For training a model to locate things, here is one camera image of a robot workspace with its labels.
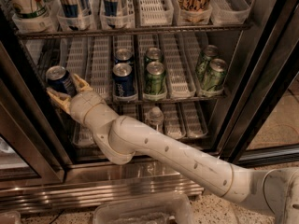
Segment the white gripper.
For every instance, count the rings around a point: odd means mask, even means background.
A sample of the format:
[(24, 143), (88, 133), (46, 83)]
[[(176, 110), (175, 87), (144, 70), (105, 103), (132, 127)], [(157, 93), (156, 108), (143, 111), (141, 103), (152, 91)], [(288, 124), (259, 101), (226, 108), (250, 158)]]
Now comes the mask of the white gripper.
[(73, 98), (53, 88), (47, 88), (47, 94), (66, 114), (70, 113), (73, 120), (83, 124), (87, 113), (97, 105), (104, 104), (105, 100), (79, 75), (73, 74), (72, 79), (77, 92), (80, 92)]

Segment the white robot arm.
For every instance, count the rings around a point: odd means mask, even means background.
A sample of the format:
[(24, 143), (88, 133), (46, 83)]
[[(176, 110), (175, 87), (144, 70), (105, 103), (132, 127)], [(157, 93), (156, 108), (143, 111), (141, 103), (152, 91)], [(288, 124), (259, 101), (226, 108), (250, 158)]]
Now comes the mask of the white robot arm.
[(275, 218), (275, 224), (299, 224), (299, 169), (255, 170), (217, 159), (117, 114), (83, 78), (71, 76), (77, 94), (47, 88), (50, 99), (88, 128), (93, 141), (113, 163), (128, 163), (137, 153), (161, 161), (214, 195)]

